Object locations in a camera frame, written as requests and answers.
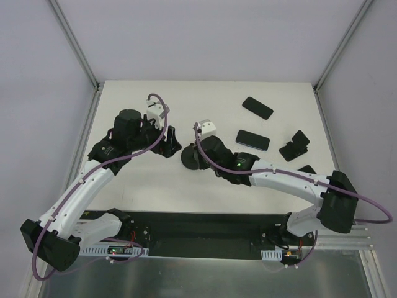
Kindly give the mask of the black round-base phone stand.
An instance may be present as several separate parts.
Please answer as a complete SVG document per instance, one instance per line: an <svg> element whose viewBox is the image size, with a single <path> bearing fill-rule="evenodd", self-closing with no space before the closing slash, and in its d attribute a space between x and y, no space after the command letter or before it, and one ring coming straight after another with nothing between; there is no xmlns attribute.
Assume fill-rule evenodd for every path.
<svg viewBox="0 0 397 298"><path fill-rule="evenodd" d="M201 159L202 157L196 143L186 146L181 153L181 162L189 170L199 170Z"/></svg>

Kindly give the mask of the black phone blue edge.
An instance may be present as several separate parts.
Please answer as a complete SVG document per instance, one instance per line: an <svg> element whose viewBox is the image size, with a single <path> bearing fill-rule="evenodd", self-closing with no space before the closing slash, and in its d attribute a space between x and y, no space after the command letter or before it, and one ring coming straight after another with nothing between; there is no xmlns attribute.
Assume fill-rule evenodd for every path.
<svg viewBox="0 0 397 298"><path fill-rule="evenodd" d="M260 151L267 151L269 149L270 139L252 132L239 130L236 136L236 143Z"/></svg>

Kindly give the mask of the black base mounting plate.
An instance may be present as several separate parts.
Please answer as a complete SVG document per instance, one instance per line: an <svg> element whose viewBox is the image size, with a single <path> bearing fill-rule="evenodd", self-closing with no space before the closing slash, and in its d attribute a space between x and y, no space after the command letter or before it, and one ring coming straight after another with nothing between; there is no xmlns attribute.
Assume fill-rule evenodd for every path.
<svg viewBox="0 0 397 298"><path fill-rule="evenodd" d="M259 260L261 250L314 247L313 232L296 237L280 231L281 214L126 212L126 231L108 245L149 249L148 256ZM286 260L296 263L300 260Z"/></svg>

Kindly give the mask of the black folding phone stand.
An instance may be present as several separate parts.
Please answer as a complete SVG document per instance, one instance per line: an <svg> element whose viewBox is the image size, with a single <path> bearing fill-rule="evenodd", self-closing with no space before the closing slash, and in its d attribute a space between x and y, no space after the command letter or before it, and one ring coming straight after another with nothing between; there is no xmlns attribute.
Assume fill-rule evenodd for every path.
<svg viewBox="0 0 397 298"><path fill-rule="evenodd" d="M290 162L307 153L309 144L309 138L301 130L298 130L292 139L279 149L279 153L285 161Z"/></svg>

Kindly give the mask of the black phone teal edge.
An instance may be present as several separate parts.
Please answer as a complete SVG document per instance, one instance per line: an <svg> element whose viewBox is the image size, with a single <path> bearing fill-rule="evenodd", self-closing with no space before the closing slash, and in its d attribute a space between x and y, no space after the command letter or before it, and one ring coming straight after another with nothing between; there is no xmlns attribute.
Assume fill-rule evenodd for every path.
<svg viewBox="0 0 397 298"><path fill-rule="evenodd" d="M306 166L300 168L299 171L308 173L308 174L316 174L316 171L310 165L306 165Z"/></svg>

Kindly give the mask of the aluminium frame post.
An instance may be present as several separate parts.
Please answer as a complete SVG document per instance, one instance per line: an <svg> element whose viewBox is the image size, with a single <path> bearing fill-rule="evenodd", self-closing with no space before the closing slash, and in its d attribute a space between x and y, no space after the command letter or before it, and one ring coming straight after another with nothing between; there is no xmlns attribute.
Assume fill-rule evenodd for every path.
<svg viewBox="0 0 397 298"><path fill-rule="evenodd" d="M97 79L94 74L90 63L81 48L76 35L73 32L73 29L68 21L66 14L63 12L59 1L57 0L48 0L47 1L52 13L55 16L55 19L60 26L61 31L63 32L70 48L72 49L78 63L80 64L84 74L88 78L90 84L94 88L95 91L98 91L101 87L100 81Z"/></svg>
<svg viewBox="0 0 397 298"><path fill-rule="evenodd" d="M350 44L350 41L352 40L354 34L356 33L361 23L364 21L366 15L368 14L370 8L373 6L374 3L375 3L374 0L362 1L358 11L355 13L353 19L351 20L346 31L344 32L344 35L340 39L329 61L327 62L324 70L322 71L319 79L317 80L317 83L313 86L313 90L315 94L319 93L320 89L323 87L327 78L329 77L332 70L336 66L337 62L341 58L344 50Z"/></svg>

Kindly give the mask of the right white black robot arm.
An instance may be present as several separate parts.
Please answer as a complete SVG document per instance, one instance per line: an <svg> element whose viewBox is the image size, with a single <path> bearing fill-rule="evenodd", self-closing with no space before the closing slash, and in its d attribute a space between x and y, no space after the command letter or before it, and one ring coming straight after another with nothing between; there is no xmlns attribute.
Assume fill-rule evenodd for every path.
<svg viewBox="0 0 397 298"><path fill-rule="evenodd" d="M284 244L293 245L319 228L340 234L351 232L358 199L346 174L333 171L326 176L283 169L256 155L233 153L214 135L194 142L193 150L199 169L210 168L231 184L266 187L311 204L285 215L279 229Z"/></svg>

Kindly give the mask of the black phone far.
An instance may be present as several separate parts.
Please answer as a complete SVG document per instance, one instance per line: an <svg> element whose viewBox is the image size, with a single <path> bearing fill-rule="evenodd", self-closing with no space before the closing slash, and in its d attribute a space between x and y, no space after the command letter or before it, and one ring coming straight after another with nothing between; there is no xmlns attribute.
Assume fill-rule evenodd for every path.
<svg viewBox="0 0 397 298"><path fill-rule="evenodd" d="M269 108L268 106L259 102L253 97L247 97L243 101L242 106L264 120L268 120L274 113L273 109Z"/></svg>

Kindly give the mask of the right aluminium frame post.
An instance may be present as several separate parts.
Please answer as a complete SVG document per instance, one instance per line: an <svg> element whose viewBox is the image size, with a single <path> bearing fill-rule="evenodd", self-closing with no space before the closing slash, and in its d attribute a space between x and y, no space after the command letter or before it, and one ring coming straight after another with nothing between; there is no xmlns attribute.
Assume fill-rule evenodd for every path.
<svg viewBox="0 0 397 298"><path fill-rule="evenodd" d="M323 87L327 78L329 77L332 70L336 66L337 62L341 58L344 50L350 44L350 41L352 40L354 34L356 33L361 23L364 21L366 15L368 14L370 8L373 6L374 3L375 3L374 0L362 1L358 11L355 13L353 19L351 20L346 31L344 32L344 35L340 39L329 61L327 62L324 70L322 71L319 79L317 80L317 83L313 86L313 90L315 94L319 93L320 89Z"/></svg>

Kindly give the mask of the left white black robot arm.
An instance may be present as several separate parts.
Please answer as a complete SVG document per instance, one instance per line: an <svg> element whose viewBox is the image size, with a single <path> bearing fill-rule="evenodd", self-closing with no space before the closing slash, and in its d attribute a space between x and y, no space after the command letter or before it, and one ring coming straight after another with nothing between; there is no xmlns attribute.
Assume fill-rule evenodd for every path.
<svg viewBox="0 0 397 298"><path fill-rule="evenodd" d="M139 152L152 151L165 158L181 149L175 129L166 122L168 107L149 106L145 114L124 109L114 126L88 154L80 173L57 202L38 220L25 220L20 231L33 261L41 259L53 269L68 269L81 250L105 238L123 242L130 237L130 218L113 208L87 227L78 220L99 191Z"/></svg>

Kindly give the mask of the left aluminium frame post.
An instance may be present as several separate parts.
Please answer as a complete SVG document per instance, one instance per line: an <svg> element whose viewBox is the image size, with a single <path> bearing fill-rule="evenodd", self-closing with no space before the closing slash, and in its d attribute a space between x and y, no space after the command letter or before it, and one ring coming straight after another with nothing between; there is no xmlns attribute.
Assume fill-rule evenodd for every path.
<svg viewBox="0 0 397 298"><path fill-rule="evenodd" d="M59 1L57 0L48 0L47 1L52 13L55 16L55 19L60 26L61 31L63 32L70 48L72 49L78 63L80 64L84 74L88 78L90 84L94 88L95 91L98 91L101 87L100 81L97 79L94 74L90 63L81 48L76 35L73 32L73 29L68 21L66 14L63 12Z"/></svg>

